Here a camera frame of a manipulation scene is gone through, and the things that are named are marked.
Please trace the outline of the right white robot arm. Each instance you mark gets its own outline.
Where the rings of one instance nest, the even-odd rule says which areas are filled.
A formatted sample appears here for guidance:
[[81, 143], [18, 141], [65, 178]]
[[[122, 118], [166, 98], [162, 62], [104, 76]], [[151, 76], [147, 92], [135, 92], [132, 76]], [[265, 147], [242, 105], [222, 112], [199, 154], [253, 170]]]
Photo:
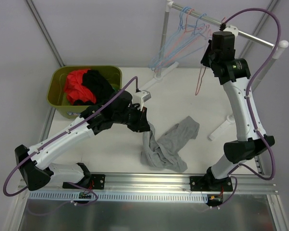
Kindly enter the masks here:
[[229, 99], [236, 123], [237, 139], [224, 144], [224, 154], [196, 182], [201, 189], [218, 191], [229, 175], [265, 151], [272, 152], [275, 138], [263, 128], [251, 90], [251, 74], [245, 59], [235, 58], [235, 35], [229, 31], [214, 32], [201, 63], [211, 68]]

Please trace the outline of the grey tank top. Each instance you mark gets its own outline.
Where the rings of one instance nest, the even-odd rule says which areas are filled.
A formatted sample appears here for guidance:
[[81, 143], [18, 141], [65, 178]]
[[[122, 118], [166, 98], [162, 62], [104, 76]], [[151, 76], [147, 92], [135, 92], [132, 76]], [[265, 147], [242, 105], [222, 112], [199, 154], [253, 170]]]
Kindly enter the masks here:
[[155, 127], [149, 124], [150, 130], [143, 133], [140, 161], [152, 170], [168, 169], [183, 173], [188, 166], [179, 156], [179, 151], [189, 142], [196, 139], [200, 125], [192, 117], [187, 116], [173, 125], [160, 138], [155, 137]]

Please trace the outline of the red tank top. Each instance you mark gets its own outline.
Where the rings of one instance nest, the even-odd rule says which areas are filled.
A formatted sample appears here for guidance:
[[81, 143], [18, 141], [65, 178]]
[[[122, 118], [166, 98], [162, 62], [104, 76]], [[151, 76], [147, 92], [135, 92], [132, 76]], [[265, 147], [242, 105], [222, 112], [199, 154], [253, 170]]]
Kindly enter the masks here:
[[88, 69], [80, 69], [70, 72], [65, 81], [64, 93], [71, 105], [93, 105], [96, 103], [96, 96], [84, 85], [83, 75]]

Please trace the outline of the green tank top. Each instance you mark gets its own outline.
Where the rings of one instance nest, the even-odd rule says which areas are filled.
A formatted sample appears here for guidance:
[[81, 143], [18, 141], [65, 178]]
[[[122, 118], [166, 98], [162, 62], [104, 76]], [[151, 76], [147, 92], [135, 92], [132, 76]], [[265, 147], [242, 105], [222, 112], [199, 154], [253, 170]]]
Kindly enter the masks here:
[[111, 83], [111, 86], [115, 92], [118, 92], [121, 89], [120, 85], [118, 84]]

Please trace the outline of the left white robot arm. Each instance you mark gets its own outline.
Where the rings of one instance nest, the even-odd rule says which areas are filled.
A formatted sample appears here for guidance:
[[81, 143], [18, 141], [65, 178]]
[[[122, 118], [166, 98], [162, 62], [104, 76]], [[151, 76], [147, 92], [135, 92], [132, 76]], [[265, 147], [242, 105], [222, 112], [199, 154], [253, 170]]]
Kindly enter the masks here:
[[28, 148], [18, 146], [16, 162], [28, 189], [36, 191], [54, 182], [61, 182], [66, 189], [92, 186], [93, 177], [85, 164], [62, 165], [54, 161], [73, 145], [95, 137], [113, 124], [126, 125], [132, 132], [149, 131], [144, 103], [150, 98], [146, 90], [134, 95], [121, 90], [109, 101], [89, 106], [56, 135]]

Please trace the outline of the black tank top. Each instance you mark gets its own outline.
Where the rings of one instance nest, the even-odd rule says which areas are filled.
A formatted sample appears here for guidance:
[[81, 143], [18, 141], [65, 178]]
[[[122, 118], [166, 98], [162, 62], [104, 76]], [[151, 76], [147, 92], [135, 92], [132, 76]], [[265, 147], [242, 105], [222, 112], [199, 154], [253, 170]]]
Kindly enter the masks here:
[[73, 102], [74, 106], [95, 105], [109, 99], [114, 93], [111, 84], [97, 70], [88, 70], [83, 74], [82, 86], [91, 94], [83, 99], [78, 96], [78, 99]]

